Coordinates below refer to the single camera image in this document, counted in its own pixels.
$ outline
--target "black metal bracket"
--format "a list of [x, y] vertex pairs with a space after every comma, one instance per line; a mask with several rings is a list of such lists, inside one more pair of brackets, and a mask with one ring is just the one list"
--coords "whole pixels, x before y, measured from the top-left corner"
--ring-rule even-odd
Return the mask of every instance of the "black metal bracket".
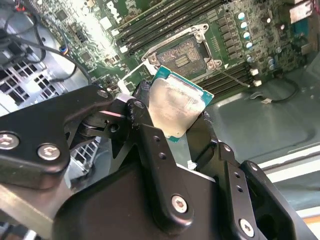
[[233, 150], [218, 141], [212, 124], [213, 119], [202, 113], [188, 130], [187, 139], [199, 171], [218, 183], [223, 236], [241, 240], [315, 239], [255, 163], [245, 161], [240, 165], [235, 160]]
[[245, 161], [240, 168], [248, 182], [256, 222], [267, 239], [316, 239], [258, 165]]
[[[218, 185], [222, 237], [313, 240], [311, 231], [263, 171], [252, 162], [240, 165], [233, 150], [218, 141], [212, 122], [203, 112], [187, 131], [187, 140], [192, 161]], [[154, 127], [140, 100], [113, 100], [98, 87], [87, 86], [1, 117], [0, 126], [0, 182], [34, 189], [54, 187], [69, 164], [70, 150], [96, 136], [107, 137], [112, 140], [111, 173], [133, 162], [139, 164], [158, 227], [179, 235], [193, 224], [195, 208], [181, 171], [164, 133]], [[8, 147], [12, 142], [4, 135], [9, 134], [17, 139], [15, 146]], [[39, 149], [48, 144], [59, 154], [45, 160]], [[272, 230], [266, 224], [269, 219], [273, 220]]]
[[[0, 149], [0, 182], [33, 189], [48, 189], [60, 183], [69, 165], [69, 148], [82, 120], [108, 108], [112, 96], [101, 96], [96, 86], [72, 91], [0, 118], [0, 134], [17, 137], [13, 149]], [[50, 144], [59, 151], [54, 160], [37, 154]]]
[[[70, 149], [96, 136], [107, 137], [119, 143], [118, 167], [125, 165], [132, 148], [138, 149], [157, 225], [176, 235], [192, 224], [194, 207], [166, 138], [153, 126], [141, 101], [113, 100], [98, 87], [87, 86], [6, 115], [0, 118], [0, 125], [3, 133], [19, 139], [14, 149], [0, 150], [0, 182], [51, 188], [60, 183], [70, 161]], [[44, 160], [37, 154], [47, 144], [59, 151], [53, 160]]]
[[[192, 224], [195, 211], [164, 133], [153, 126], [147, 106], [139, 100], [129, 99], [127, 103], [115, 100], [110, 108], [112, 111], [84, 119], [79, 132], [87, 137], [107, 136], [113, 141], [112, 148], [119, 145], [111, 172], [132, 162], [132, 155], [129, 160], [127, 156], [136, 148], [155, 222], [170, 235], [182, 233]], [[186, 202], [186, 211], [174, 208], [176, 196]]]

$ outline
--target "green circuit board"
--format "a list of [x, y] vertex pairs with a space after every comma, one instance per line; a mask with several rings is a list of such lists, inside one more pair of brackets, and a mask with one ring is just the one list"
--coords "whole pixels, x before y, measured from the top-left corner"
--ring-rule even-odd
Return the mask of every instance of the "green circuit board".
[[[305, 64], [302, 46], [310, 44], [309, 19], [296, 26], [283, 19], [286, 8], [281, 0], [235, 0], [224, 4], [222, 0], [30, 0], [31, 5], [45, 16], [50, 16], [66, 35], [69, 54], [78, 60], [97, 82], [109, 91], [120, 91], [117, 82], [141, 64], [147, 50], [192, 26], [206, 24], [204, 33], [207, 50], [191, 42], [179, 45], [193, 37], [184, 35], [163, 48], [164, 55], [186, 52], [174, 60], [177, 65], [188, 67], [183, 77], [200, 83], [215, 76], [216, 69], [204, 69], [203, 59], [210, 57], [220, 61], [219, 69], [232, 70], [243, 63], [258, 69], [262, 82], [273, 78], [273, 71], [291, 71]], [[162, 27], [153, 27], [152, 13]], [[55, 29], [52, 33], [62, 42]], [[201, 59], [190, 66], [188, 51], [197, 51]], [[150, 80], [153, 74], [142, 66], [125, 80], [132, 92], [140, 80]]]

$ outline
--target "ventilation grille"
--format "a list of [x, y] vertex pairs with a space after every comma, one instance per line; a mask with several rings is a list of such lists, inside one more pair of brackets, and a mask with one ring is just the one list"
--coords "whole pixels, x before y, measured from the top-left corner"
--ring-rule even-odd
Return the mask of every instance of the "ventilation grille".
[[[65, 88], [60, 87], [60, 83], [51, 84], [47, 77], [50, 75], [45, 65], [27, 64], [24, 61], [9, 69], [0, 70], [0, 107], [5, 109], [1, 111], [2, 115], [62, 94]], [[94, 142], [70, 154], [70, 179], [79, 178], [90, 171], [99, 142], [100, 138], [97, 137]]]

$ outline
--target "black plastic arm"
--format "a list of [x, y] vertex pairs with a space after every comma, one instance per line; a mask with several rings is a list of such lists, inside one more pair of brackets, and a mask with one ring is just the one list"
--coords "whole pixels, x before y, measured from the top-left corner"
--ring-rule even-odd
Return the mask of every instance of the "black plastic arm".
[[[59, 184], [80, 123], [113, 101], [110, 94], [104, 92], [103, 97], [98, 91], [96, 86], [87, 86], [0, 117], [0, 134], [18, 139], [15, 148], [0, 149], [0, 182], [33, 189]], [[58, 148], [57, 159], [39, 157], [38, 149], [46, 144]]]
[[187, 140], [199, 171], [217, 181], [221, 234], [239, 240], [316, 240], [255, 163], [240, 165], [235, 160], [233, 150], [218, 141], [212, 124], [211, 117], [202, 113], [188, 130]]

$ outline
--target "electronic chip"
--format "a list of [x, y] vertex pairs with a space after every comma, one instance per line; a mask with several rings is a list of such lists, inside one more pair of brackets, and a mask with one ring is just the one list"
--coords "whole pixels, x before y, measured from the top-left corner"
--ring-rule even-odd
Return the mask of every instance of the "electronic chip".
[[61, 9], [60, 11], [57, 11], [55, 15], [60, 21], [63, 21], [68, 17], [68, 15], [63, 9]]
[[252, 33], [253, 33], [253, 34], [258, 34], [258, 33], [259, 33], [259, 29], [258, 29], [257, 27], [254, 27], [254, 28], [252, 29]]
[[223, 18], [220, 18], [217, 22], [219, 26], [223, 26], [227, 23], [227, 20], [225, 17], [223, 17]]
[[232, 59], [236, 59], [236, 58], [238, 58], [238, 53], [233, 53], [233, 54], [231, 54], [229, 57], [230, 57], [230, 59], [232, 60]]
[[224, 40], [229, 40], [231, 39], [232, 35], [230, 32], [227, 32], [226, 34], [223, 34], [222, 37]]
[[81, 55], [81, 58], [82, 58], [82, 60], [83, 61], [88, 61], [88, 60], [90, 60], [91, 59], [91, 56], [90, 56], [90, 54], [87, 52], [87, 51], [85, 51], [82, 55]]
[[236, 49], [235, 46], [231, 46], [231, 47], [228, 47], [226, 50], [228, 51], [228, 53], [232, 54], [232, 53], [234, 53], [237, 49]]
[[224, 25], [222, 27], [220, 27], [220, 31], [224, 34], [225, 32], [228, 32], [229, 31], [229, 27], [228, 25]]
[[225, 44], [227, 47], [230, 47], [230, 46], [232, 46], [232, 45], [234, 44], [234, 41], [233, 41], [232, 39], [230, 39], [230, 40], [226, 41], [224, 44]]
[[108, 30], [109, 28], [112, 27], [112, 23], [110, 22], [109, 18], [105, 16], [102, 18], [100, 21], [101, 26], [103, 27], [104, 30]]

